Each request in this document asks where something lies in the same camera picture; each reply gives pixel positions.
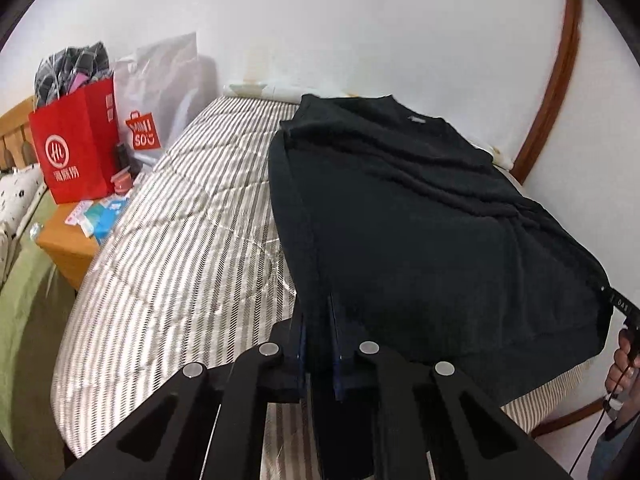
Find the green bedsheet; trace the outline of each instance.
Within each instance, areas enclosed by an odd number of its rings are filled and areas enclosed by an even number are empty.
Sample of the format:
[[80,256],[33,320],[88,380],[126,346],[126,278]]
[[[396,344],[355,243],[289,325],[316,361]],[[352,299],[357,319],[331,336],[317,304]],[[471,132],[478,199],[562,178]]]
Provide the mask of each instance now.
[[9,279],[0,291],[0,431],[36,480],[63,470],[62,440],[49,402],[53,368],[74,291],[29,237],[56,205],[47,192],[18,242]]

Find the wooden headboard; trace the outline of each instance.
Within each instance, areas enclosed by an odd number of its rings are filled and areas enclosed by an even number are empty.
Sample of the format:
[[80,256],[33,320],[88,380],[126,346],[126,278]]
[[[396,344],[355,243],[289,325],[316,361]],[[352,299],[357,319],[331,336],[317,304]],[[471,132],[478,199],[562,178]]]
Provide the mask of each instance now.
[[33,97],[26,98],[0,117],[0,168],[24,168],[37,162],[29,127]]

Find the wooden nightstand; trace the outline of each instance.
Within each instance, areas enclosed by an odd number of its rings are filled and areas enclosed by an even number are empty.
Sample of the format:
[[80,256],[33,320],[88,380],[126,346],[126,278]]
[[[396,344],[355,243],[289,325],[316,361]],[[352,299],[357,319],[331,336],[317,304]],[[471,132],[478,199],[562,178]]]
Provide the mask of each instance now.
[[75,207],[76,203],[59,205],[44,224],[36,243],[50,256],[71,286],[79,290],[98,251],[98,242],[95,238],[85,237],[79,226],[65,224],[65,218]]

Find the round metal rivet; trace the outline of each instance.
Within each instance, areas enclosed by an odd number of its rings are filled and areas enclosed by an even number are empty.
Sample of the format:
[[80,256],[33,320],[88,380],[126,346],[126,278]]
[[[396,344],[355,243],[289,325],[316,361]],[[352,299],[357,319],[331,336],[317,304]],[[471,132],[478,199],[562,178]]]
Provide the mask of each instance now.
[[276,343],[268,342],[262,343],[258,349],[262,355],[276,355],[280,347]]
[[375,341],[363,341],[360,343],[360,351],[363,354],[373,355],[380,351],[380,346]]
[[199,376],[204,368],[200,363],[189,363],[188,365],[184,365],[182,369],[182,373],[185,374],[188,378]]
[[455,371],[456,369],[454,365],[446,361],[440,361],[438,364],[436,364],[436,372],[439,375],[449,376],[449,375],[453,375],[453,372]]

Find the white circle logo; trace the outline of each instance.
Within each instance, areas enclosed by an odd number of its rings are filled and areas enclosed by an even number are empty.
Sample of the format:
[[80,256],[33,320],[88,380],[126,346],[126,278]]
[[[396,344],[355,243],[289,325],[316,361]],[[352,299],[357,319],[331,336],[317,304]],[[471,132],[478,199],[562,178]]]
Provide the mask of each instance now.
[[66,140],[59,135],[47,137],[44,151],[54,168],[61,170],[69,163],[69,147],[66,145]]

